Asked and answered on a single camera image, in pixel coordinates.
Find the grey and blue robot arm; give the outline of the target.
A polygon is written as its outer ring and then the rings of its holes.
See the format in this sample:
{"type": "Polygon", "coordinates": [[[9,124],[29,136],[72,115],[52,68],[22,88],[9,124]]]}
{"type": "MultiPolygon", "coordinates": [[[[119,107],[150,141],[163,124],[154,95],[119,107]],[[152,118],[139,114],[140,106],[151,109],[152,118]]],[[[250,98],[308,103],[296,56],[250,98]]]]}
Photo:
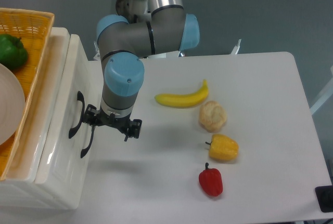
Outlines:
{"type": "Polygon", "coordinates": [[[124,14],[97,24],[96,43],[103,72],[100,107],[84,104],[80,123],[108,126],[126,138],[138,138],[142,121],[130,118],[144,81],[142,57],[192,49],[199,44],[197,18],[184,12],[182,0],[131,0],[138,7],[132,23],[124,14]]]}

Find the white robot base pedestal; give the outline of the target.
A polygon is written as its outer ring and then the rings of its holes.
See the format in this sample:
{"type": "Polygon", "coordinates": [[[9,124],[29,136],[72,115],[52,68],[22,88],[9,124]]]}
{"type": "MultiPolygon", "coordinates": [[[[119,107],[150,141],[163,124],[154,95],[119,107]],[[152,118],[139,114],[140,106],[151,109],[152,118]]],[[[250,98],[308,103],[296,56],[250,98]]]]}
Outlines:
{"type": "Polygon", "coordinates": [[[151,20],[148,0],[117,0],[117,15],[123,16],[129,23],[139,23],[151,20]]]}

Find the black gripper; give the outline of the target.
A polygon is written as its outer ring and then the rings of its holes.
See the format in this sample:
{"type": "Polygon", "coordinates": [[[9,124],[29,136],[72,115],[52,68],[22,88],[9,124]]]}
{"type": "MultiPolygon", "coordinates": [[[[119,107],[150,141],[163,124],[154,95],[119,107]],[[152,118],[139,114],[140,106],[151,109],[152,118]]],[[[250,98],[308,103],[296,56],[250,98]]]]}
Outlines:
{"type": "Polygon", "coordinates": [[[139,138],[142,120],[131,120],[130,117],[131,113],[127,114],[125,111],[111,111],[108,115],[102,108],[97,110],[95,106],[89,104],[82,118],[83,123],[92,127],[88,146],[92,145],[95,129],[99,126],[108,126],[117,129],[120,133],[125,135],[124,141],[127,141],[129,138],[139,138]]]}

